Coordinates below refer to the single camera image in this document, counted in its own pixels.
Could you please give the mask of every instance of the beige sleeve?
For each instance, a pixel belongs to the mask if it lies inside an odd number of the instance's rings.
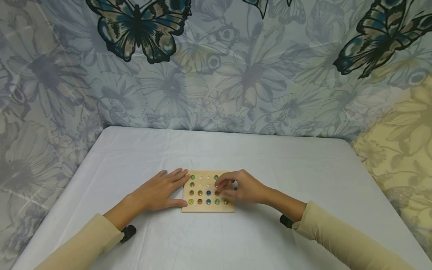
[[[123,236],[104,216],[96,214],[77,234],[38,265],[36,270],[88,269],[100,254],[113,248]]]
[[[292,228],[318,242],[352,270],[414,269],[401,257],[312,201],[308,202],[302,219]]]

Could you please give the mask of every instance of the wooden game board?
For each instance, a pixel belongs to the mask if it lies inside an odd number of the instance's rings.
[[[227,204],[224,204],[224,198],[220,194],[217,196],[215,194],[215,175],[219,177],[224,172],[189,170],[191,178],[184,184],[183,189],[183,199],[187,201],[187,207],[183,207],[181,211],[183,213],[233,213],[235,211],[234,202],[228,201]]]

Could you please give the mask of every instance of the flower print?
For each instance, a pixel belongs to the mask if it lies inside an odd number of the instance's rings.
[[[21,20],[13,26],[19,28]],[[39,98],[47,117],[62,121],[64,113],[75,116],[76,106],[83,104],[83,92],[89,85],[81,76],[87,72],[80,66],[81,58],[54,41],[47,41],[46,33],[39,28],[24,27],[16,31],[11,51],[15,54],[7,64],[19,75],[17,85],[25,92],[28,102]]]
[[[409,156],[424,148],[432,158],[432,91],[427,85],[412,88],[412,98],[397,103],[395,111],[382,120],[395,127],[387,140],[399,142],[401,150]]]
[[[0,108],[6,113],[13,113],[23,119],[30,111],[25,93],[12,84],[12,74],[0,60]]]
[[[215,119],[221,119],[224,117],[224,108],[220,106],[212,106],[210,110],[210,116]]]
[[[223,118],[225,132],[242,133],[245,126],[245,117],[229,114]]]
[[[46,6],[56,20],[55,30],[61,43],[82,54],[85,65],[91,67],[96,64],[100,71],[118,74],[137,74],[140,71],[142,57],[139,52],[126,63],[107,50],[106,42],[98,33],[98,17],[91,13],[85,1],[66,1],[61,5],[47,3]]]
[[[34,2],[42,4],[42,0],[4,0],[4,3],[8,6],[13,6],[16,8],[23,8],[27,5],[27,2]]]
[[[390,93],[394,89],[381,84],[367,84],[352,79],[341,87],[336,87],[322,106],[319,120],[327,124],[342,123],[346,120],[358,122],[366,127],[377,116],[388,110]]]
[[[43,204],[59,187],[64,187],[59,182],[63,177],[62,162],[30,124],[24,123],[19,131],[17,125],[8,124],[8,129],[14,135],[2,138],[1,148],[7,147],[7,151],[0,155],[0,185],[6,191]]]
[[[12,223],[2,231],[2,234],[10,235],[1,247],[0,260],[3,263],[11,264],[12,267],[13,262],[30,242],[47,213],[47,209],[35,203],[29,203],[26,206],[25,213],[18,216],[16,216],[16,213],[10,214],[10,216],[14,217]]]
[[[50,121],[54,138],[50,141],[56,150],[75,166],[79,166],[102,131],[102,123],[90,115],[82,117],[72,128]]]
[[[125,111],[128,118],[141,118],[147,104],[147,100],[141,91],[141,85],[128,73],[117,74],[102,72],[100,77],[94,79],[91,84],[91,95],[98,99],[100,105],[107,114],[110,110]]]
[[[387,151],[375,140],[362,138],[357,141],[357,155],[367,168],[376,168],[387,159]]]
[[[361,131],[362,127],[359,127],[358,123],[352,121],[334,122],[331,124],[323,123],[318,137],[338,138],[351,142],[358,137]]]
[[[154,111],[147,114],[147,119],[153,128],[167,129],[170,124],[169,113],[158,114]]]
[[[292,128],[292,133],[302,137],[316,137],[322,131],[323,123],[319,121],[301,122]]]
[[[209,101],[214,105],[222,104],[224,102],[224,99],[222,97],[222,91],[212,91],[209,95]]]
[[[200,98],[197,100],[197,109],[201,112],[210,111],[210,101],[208,99]]]
[[[148,67],[140,81],[149,104],[155,104],[155,111],[162,114],[168,112],[170,118],[188,115],[190,108],[194,107],[191,102],[204,98],[208,91],[201,75],[185,74],[170,63]]]
[[[215,131],[216,125],[213,120],[203,116],[202,113],[194,112],[188,115],[180,121],[182,128],[186,130],[196,130],[196,131]]]
[[[191,3],[192,13],[205,22],[219,21],[225,23],[224,14],[231,6],[232,0],[196,0]]]
[[[281,121],[285,126],[295,125],[307,121],[315,116],[324,102],[322,87],[310,84],[305,89],[274,98],[272,103],[280,111]]]
[[[287,59],[298,63],[301,69],[294,82],[330,87],[345,82],[333,65],[345,45],[343,15],[337,4],[316,1],[306,25],[306,35],[311,41],[308,45],[300,44],[299,50]]]
[[[273,91],[286,89],[287,77],[282,74],[282,62],[268,55],[281,38],[279,29],[272,28],[253,42],[248,54],[236,51],[234,62],[226,62],[216,70],[227,77],[216,88],[223,90],[226,100],[235,100],[237,111],[242,107],[255,107],[257,98],[271,102]]]

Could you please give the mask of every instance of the butterfly wing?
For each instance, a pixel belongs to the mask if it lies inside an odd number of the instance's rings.
[[[396,37],[396,50],[401,51],[410,46],[421,36],[432,31],[432,14],[414,18],[400,31]]]
[[[304,24],[306,22],[305,6],[302,0],[273,0],[270,1],[270,18],[277,18],[282,24],[292,21]]]
[[[157,0],[141,14],[138,46],[150,64],[169,61],[176,52],[172,35],[183,34],[184,22],[191,15],[191,0]]]
[[[220,66],[220,56],[229,54],[239,34],[232,25],[224,25],[207,35],[195,34],[193,39],[178,42],[175,60],[188,72],[212,74]]]
[[[398,47],[392,40],[398,35],[406,9],[406,0],[375,0],[357,25],[360,35],[351,39],[333,63],[343,75],[367,64],[359,78],[390,59]]]
[[[264,19],[268,0],[243,0],[243,2],[256,6],[260,10],[261,17]]]
[[[107,49],[126,62],[135,52],[133,10],[125,0],[86,0],[89,8],[101,18],[98,32]]]

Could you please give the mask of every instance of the white tablecloth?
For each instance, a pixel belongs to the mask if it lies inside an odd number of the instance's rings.
[[[343,140],[127,127],[103,131],[13,269],[33,269],[95,213],[105,213],[158,171],[177,167],[247,169],[270,187],[315,201],[416,269],[432,269]],[[173,196],[181,194],[180,189]],[[235,213],[143,213],[132,222],[137,234],[92,269],[347,269],[281,225],[279,217],[267,206],[241,203]]]

